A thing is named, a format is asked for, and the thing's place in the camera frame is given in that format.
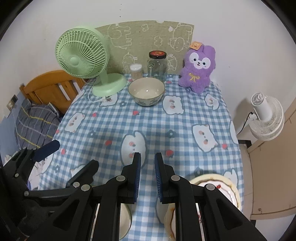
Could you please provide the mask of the pink rimmed floral plate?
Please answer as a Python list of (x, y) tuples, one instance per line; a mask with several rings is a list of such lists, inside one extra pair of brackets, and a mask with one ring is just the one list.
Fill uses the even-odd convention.
[[(204, 187), (207, 184), (213, 184), (224, 196), (239, 210), (241, 210), (241, 201), (236, 186), (230, 182), (230, 185), (221, 180), (190, 181), (192, 184)], [(169, 240), (176, 240), (176, 216), (175, 205), (169, 204), (165, 215), (165, 229)]]

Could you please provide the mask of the scalloped yellow flower plate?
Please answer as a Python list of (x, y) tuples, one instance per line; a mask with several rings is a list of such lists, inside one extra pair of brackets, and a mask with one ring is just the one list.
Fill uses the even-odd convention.
[[(236, 187), (237, 178), (235, 178), (235, 181), (232, 182), (232, 180), (226, 176), (219, 174), (204, 174), (195, 177), (190, 181), (190, 183), (202, 187), (207, 184), (213, 184), (237, 209), (240, 211), (242, 210), (240, 195)], [(169, 240), (176, 240), (176, 215), (174, 203), (168, 205), (168, 209), (164, 217), (164, 226)]]

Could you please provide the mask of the floral bowl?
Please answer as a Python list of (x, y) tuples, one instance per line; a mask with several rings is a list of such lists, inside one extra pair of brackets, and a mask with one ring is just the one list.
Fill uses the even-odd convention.
[(145, 107), (157, 104), (163, 97), (165, 90), (164, 83), (152, 77), (134, 80), (128, 86), (128, 93), (132, 96), (133, 100)]
[(119, 240), (123, 239), (132, 225), (132, 216), (127, 204), (121, 204), (119, 221)]

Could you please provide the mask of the crumpled white tissue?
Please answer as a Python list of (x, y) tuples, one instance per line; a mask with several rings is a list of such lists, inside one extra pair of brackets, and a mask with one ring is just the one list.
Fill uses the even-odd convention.
[(44, 160), (42, 160), (40, 162), (36, 162), (34, 164), (34, 167), (33, 167), (32, 171), (31, 171), (29, 179), (28, 179), (30, 184), (33, 184), (33, 183), (39, 184), (40, 174), (42, 173), (44, 164), (45, 164)]

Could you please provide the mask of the grey plaid pillow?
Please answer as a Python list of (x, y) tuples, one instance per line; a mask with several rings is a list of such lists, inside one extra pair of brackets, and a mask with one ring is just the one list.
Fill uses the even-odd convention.
[(25, 99), (15, 120), (20, 149), (38, 149), (51, 142), (60, 124), (60, 113), (51, 103), (35, 104)]

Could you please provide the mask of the beige door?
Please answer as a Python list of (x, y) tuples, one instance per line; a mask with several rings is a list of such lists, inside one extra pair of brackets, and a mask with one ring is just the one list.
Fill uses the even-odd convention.
[(252, 170), (254, 220), (295, 213), (295, 103), (284, 111), (285, 124), (276, 138), (247, 148)]

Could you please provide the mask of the blue checkered tablecloth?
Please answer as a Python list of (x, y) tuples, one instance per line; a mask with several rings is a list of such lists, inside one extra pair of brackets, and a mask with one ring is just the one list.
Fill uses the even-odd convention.
[(165, 86), (158, 103), (143, 107), (127, 89), (106, 101), (93, 96), (86, 85), (56, 130), (60, 149), (45, 161), (39, 189), (65, 187), (91, 160), (99, 162), (93, 184), (104, 184), (140, 153), (139, 193), (130, 206), (132, 225), (125, 240), (168, 240), (156, 213), (156, 153), (188, 180), (217, 173), (229, 178), (243, 195), (240, 148), (218, 85), (212, 82), (196, 94), (180, 87), (177, 75), (169, 75)]

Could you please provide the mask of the white standing fan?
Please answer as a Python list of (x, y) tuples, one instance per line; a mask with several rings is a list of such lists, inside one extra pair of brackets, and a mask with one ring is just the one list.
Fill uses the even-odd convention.
[(281, 103), (262, 92), (254, 93), (250, 100), (244, 99), (236, 108), (236, 136), (247, 128), (260, 141), (270, 141), (279, 136), (285, 115)]

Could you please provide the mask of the green desk fan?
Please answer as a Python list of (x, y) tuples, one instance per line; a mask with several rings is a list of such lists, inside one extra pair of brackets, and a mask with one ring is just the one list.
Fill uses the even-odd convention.
[(95, 78), (92, 94), (96, 97), (117, 94), (127, 84), (124, 75), (107, 73), (109, 44), (95, 28), (82, 26), (64, 32), (56, 42), (55, 56), (60, 67), (71, 76)]

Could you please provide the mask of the cotton swab container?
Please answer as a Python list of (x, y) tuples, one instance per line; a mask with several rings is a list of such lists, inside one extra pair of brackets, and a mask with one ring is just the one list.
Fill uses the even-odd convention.
[(141, 64), (134, 63), (134, 64), (131, 64), (129, 68), (130, 68), (130, 74), (131, 74), (132, 80), (137, 80), (142, 78), (143, 72), (142, 72)]

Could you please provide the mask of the glass jar black lid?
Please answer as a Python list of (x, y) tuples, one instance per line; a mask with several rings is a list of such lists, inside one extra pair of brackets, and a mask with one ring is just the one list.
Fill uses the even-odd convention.
[(149, 52), (147, 62), (147, 76), (165, 82), (167, 76), (167, 54), (164, 51), (154, 50)]

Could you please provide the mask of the green patterned board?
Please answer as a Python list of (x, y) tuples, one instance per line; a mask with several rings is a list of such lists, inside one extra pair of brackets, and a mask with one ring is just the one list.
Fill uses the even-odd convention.
[(194, 25), (171, 21), (130, 21), (98, 27), (109, 43), (108, 73), (126, 74), (131, 64), (141, 64), (147, 72), (149, 52), (167, 53), (167, 71), (178, 74), (192, 42)]

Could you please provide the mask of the purple plush bunny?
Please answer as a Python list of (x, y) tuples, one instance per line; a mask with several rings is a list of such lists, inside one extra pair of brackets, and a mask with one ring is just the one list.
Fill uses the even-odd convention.
[(184, 57), (178, 85), (191, 88), (197, 94), (210, 85), (210, 75), (216, 67), (214, 47), (194, 41)]

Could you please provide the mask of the wall power outlet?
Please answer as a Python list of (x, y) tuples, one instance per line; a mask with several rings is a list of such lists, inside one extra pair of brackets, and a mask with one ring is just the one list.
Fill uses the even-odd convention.
[(15, 107), (16, 102), (18, 101), (18, 97), (14, 94), (11, 100), (8, 102), (6, 107), (8, 108), (9, 111), (12, 111), (12, 109)]

